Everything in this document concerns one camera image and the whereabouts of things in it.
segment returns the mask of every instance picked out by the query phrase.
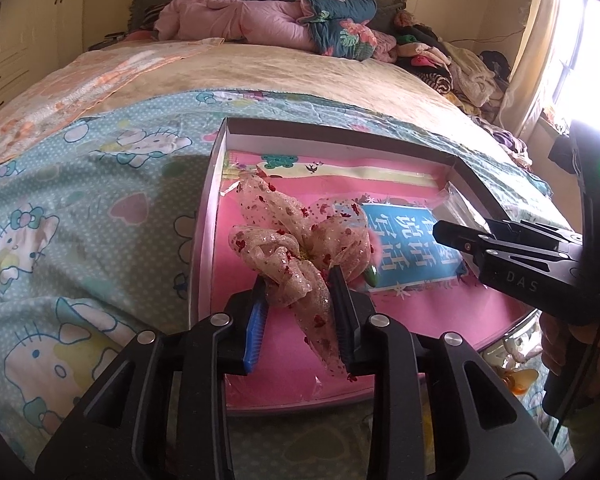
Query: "hand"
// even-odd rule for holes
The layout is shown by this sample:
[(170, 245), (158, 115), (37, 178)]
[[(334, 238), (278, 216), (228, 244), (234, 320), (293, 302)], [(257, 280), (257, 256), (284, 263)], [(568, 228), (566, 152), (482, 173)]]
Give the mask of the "hand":
[[(543, 313), (540, 316), (540, 328), (542, 329), (542, 362), (554, 374), (559, 375), (564, 365), (567, 341), (570, 336), (574, 336), (582, 343), (592, 344), (598, 324), (571, 326)], [(587, 385), (586, 394), (591, 399), (600, 396), (600, 356), (596, 371)]]

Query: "window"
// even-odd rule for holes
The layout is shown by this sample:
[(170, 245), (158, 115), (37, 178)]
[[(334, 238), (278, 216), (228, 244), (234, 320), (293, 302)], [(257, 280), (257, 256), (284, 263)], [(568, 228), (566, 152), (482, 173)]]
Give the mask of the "window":
[(600, 0), (560, 0), (548, 70), (556, 113), (600, 128)]

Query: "teal polka dot blanket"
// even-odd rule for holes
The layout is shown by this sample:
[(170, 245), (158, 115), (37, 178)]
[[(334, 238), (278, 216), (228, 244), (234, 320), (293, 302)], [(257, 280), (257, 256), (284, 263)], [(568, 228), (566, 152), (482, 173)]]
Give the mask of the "teal polka dot blanket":
[(227, 116), (432, 146), (462, 156), (513, 219), (564, 224), (513, 164), (324, 99), (191, 91), (82, 117), (0, 166), (0, 432), (30, 467), (137, 331), (187, 329), (196, 208)]

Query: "pink blanket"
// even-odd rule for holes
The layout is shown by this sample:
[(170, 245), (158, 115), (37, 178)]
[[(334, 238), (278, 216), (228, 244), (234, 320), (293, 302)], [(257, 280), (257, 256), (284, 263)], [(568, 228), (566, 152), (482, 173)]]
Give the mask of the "pink blanket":
[(300, 2), (173, 0), (155, 22), (159, 40), (224, 38), (315, 52)]

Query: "blue label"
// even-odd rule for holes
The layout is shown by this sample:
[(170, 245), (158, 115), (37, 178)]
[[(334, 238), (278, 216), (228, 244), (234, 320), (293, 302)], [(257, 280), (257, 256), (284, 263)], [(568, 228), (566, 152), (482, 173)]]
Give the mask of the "blue label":
[(362, 204), (369, 227), (378, 235), (381, 261), (374, 290), (437, 282), (456, 277), (462, 255), (437, 244), (433, 238), (436, 219), (426, 208)]

